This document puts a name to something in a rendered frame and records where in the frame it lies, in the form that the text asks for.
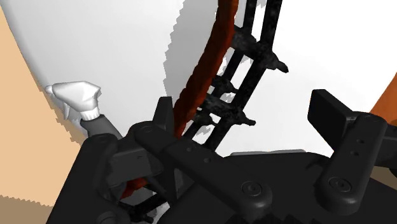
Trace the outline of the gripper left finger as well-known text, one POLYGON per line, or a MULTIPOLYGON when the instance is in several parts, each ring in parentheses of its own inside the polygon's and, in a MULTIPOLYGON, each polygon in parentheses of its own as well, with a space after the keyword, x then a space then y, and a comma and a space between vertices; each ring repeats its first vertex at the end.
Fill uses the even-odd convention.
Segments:
POLYGON ((149 213, 169 203, 158 224, 248 223, 265 217, 270 187, 188 138, 174 137, 170 97, 158 100, 151 121, 119 139, 105 117, 85 123, 81 146, 46 224, 151 223, 149 213))

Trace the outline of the orange-brown curved object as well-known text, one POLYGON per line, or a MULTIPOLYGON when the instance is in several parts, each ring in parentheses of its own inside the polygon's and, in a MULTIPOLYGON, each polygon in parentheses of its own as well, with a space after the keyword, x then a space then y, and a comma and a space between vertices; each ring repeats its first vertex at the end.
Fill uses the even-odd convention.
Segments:
POLYGON ((397 126, 397 73, 370 112, 397 126))

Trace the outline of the red and black slatted frame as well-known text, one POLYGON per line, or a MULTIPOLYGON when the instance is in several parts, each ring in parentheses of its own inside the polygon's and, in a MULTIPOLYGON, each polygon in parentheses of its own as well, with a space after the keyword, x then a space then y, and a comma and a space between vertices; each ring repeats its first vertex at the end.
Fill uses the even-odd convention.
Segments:
MULTIPOLYGON (((252 34, 257 0, 247 0, 242 27, 235 14, 239 0, 218 0, 216 20, 204 52, 173 107, 174 136, 188 138, 216 153, 234 125, 252 125, 244 107, 264 72, 288 72, 273 52, 282 0, 267 0, 259 39, 252 34)), ((269 213, 253 223, 233 215, 227 224, 274 224, 269 213)))

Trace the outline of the grey spray bottle white nozzle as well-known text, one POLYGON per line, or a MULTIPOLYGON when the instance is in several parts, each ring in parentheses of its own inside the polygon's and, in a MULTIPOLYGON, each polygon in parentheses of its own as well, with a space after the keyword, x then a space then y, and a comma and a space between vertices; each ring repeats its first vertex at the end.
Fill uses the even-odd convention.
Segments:
POLYGON ((64 119, 70 110, 77 112, 71 120, 85 130, 88 137, 97 134, 112 134, 117 139, 123 136, 99 109, 98 97, 101 87, 88 81, 54 83, 45 87, 45 92, 62 103, 64 119))

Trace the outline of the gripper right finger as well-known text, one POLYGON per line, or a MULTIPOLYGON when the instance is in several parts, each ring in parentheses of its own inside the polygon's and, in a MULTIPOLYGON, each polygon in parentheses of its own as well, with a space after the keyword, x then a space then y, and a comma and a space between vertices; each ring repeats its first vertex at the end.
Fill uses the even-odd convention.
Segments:
POLYGON ((397 125, 353 111, 325 89, 312 91, 307 119, 333 149, 316 181, 319 204, 342 216, 397 209, 397 190, 370 177, 375 166, 397 177, 397 125))

